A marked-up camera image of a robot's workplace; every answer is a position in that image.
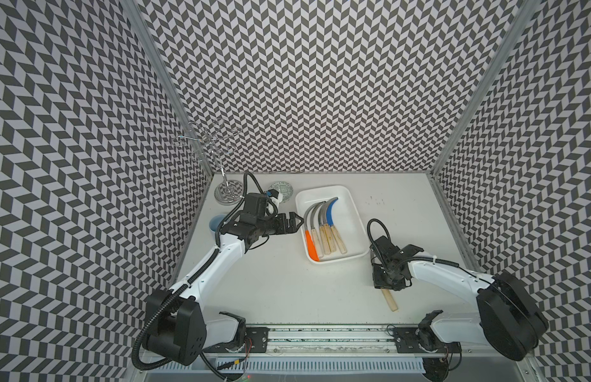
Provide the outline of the blue blade wooden handle sickle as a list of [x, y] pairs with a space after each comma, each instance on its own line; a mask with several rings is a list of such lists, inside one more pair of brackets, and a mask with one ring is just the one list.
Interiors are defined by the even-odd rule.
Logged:
[[335, 203], [333, 203], [333, 205], [329, 208], [329, 211], [327, 213], [327, 217], [329, 219], [329, 224], [330, 224], [330, 227], [331, 227], [332, 232], [333, 232], [333, 235], [334, 235], [334, 239], [335, 239], [335, 243], [336, 243], [337, 249], [338, 249], [338, 251], [341, 252], [341, 254], [345, 255], [347, 253], [347, 248], [346, 248], [346, 245], [345, 245], [345, 243], [344, 243], [344, 241], [343, 241], [343, 239], [342, 239], [342, 237], [341, 237], [341, 235], [340, 235], [340, 233], [338, 231], [338, 228], [336, 227], [336, 225], [334, 223], [334, 219], [333, 219], [333, 207], [334, 207], [334, 204]]

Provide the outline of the orange handle small sickle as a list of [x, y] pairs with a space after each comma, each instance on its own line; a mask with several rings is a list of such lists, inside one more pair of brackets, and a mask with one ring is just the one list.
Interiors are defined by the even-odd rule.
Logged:
[[318, 257], [317, 257], [317, 253], [313, 244], [313, 240], [311, 238], [311, 229], [310, 229], [310, 214], [311, 214], [311, 210], [313, 209], [313, 207], [317, 204], [315, 203], [314, 205], [312, 205], [311, 207], [308, 208], [308, 210], [306, 211], [305, 215], [304, 215], [304, 226], [305, 226], [305, 238], [306, 238], [306, 249], [307, 249], [307, 254], [309, 256], [309, 258], [314, 261], [314, 262], [319, 262]]

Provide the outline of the white plastic storage box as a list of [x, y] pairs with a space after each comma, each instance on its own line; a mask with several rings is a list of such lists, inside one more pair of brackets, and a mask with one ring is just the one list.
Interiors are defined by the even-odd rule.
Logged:
[[[307, 254], [306, 238], [304, 235], [305, 226], [303, 225], [301, 232], [304, 243], [304, 255], [313, 264], [336, 264], [361, 258], [370, 252], [360, 214], [349, 189], [345, 186], [324, 186], [299, 192], [295, 197], [297, 213], [304, 217], [309, 207], [317, 202], [328, 202], [334, 197], [337, 197], [338, 201], [333, 207], [333, 219], [346, 245], [347, 253], [343, 255], [337, 248], [336, 251], [328, 256], [324, 256], [319, 262], [312, 261]], [[318, 212], [316, 213], [315, 227], [319, 234]]]

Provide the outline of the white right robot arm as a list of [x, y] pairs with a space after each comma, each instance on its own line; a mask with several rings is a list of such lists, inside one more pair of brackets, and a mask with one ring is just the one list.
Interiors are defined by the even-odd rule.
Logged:
[[502, 356], [521, 361], [535, 350], [550, 323], [525, 284], [510, 272], [488, 275], [440, 259], [409, 244], [395, 245], [389, 232], [369, 238], [373, 286], [393, 293], [415, 281], [432, 284], [470, 304], [473, 311], [450, 314], [434, 310], [409, 337], [424, 353], [450, 345], [489, 345]]

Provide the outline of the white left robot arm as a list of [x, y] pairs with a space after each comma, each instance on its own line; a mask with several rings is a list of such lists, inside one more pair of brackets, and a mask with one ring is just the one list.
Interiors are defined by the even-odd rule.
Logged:
[[136, 369], [190, 365], [213, 347], [238, 351], [245, 346], [245, 318], [225, 311], [205, 315], [205, 300], [258, 240], [295, 234], [303, 226], [297, 213], [279, 211], [280, 200], [276, 189], [245, 190], [217, 226], [214, 245], [202, 260], [172, 286], [147, 297], [144, 325], [131, 350]]

